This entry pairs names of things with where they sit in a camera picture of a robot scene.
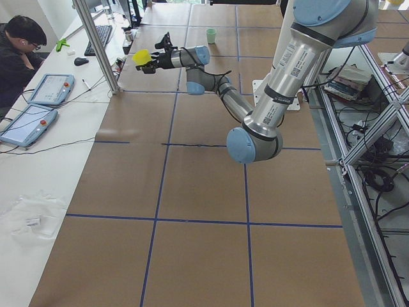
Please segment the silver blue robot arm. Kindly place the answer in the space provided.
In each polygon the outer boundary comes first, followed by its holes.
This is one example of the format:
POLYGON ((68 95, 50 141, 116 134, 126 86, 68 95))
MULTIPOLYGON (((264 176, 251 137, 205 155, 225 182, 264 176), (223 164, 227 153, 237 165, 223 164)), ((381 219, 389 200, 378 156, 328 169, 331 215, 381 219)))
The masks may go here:
POLYGON ((240 126, 229 131, 229 155, 242 164, 265 161, 282 149, 277 126, 297 91, 303 86, 322 52, 370 42, 376 34, 377 1, 289 1, 274 63, 262 82, 258 102, 251 106, 226 74, 210 74, 206 46, 176 47, 165 34, 156 52, 143 49, 133 55, 136 69, 153 74, 156 69, 184 67, 190 95, 215 92, 240 126))

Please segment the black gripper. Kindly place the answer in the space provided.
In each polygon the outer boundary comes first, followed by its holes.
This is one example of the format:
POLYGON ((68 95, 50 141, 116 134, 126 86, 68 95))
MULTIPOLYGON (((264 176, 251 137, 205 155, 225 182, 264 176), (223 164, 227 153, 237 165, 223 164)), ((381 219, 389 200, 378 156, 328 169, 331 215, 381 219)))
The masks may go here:
POLYGON ((155 74, 156 69, 173 69, 174 65, 172 62, 173 51, 167 52, 153 52, 151 55, 151 65, 141 65, 135 68, 138 71, 142 71, 144 74, 155 74))

